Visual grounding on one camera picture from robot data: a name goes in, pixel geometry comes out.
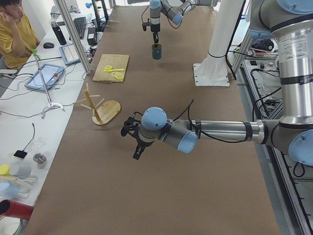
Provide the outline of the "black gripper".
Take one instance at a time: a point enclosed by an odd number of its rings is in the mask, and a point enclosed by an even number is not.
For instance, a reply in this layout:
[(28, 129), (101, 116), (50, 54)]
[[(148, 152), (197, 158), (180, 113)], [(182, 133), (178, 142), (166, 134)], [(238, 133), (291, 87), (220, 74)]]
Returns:
[(144, 148), (146, 147), (147, 143), (141, 139), (138, 133), (133, 133), (132, 136), (136, 139), (136, 142), (137, 142), (137, 146), (133, 154), (133, 158), (135, 160), (139, 160), (141, 157), (141, 154), (144, 152)]
[(158, 44), (158, 33), (160, 32), (160, 24), (151, 24), (151, 31), (153, 32), (154, 45)]

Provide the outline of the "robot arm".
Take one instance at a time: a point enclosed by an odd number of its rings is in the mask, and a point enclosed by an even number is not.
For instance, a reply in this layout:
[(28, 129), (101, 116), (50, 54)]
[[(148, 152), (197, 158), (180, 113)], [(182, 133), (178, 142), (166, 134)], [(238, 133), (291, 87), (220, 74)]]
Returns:
[(130, 118), (130, 134), (137, 141), (134, 158), (160, 140), (189, 153), (198, 139), (238, 143), (254, 141), (313, 164), (313, 3), (310, 0), (255, 0), (251, 37), (277, 40), (283, 114), (279, 119), (252, 122), (169, 119), (159, 107), (145, 111), (141, 120)]
[(216, 6), (217, 0), (181, 0), (182, 4), (173, 7), (167, 0), (150, 0), (149, 11), (150, 17), (147, 22), (142, 23), (142, 28), (146, 31), (150, 27), (153, 34), (153, 46), (156, 47), (159, 41), (158, 33), (160, 32), (161, 13), (166, 16), (173, 24), (180, 26), (184, 15), (193, 10), (196, 6)]

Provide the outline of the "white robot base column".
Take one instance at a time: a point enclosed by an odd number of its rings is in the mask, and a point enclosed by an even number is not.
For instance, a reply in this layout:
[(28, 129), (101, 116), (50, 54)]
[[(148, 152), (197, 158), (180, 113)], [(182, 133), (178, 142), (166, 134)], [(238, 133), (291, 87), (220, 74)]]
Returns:
[(227, 52), (245, 6), (244, 0), (222, 0), (217, 13), (207, 57), (194, 64), (196, 86), (230, 85), (227, 71)]

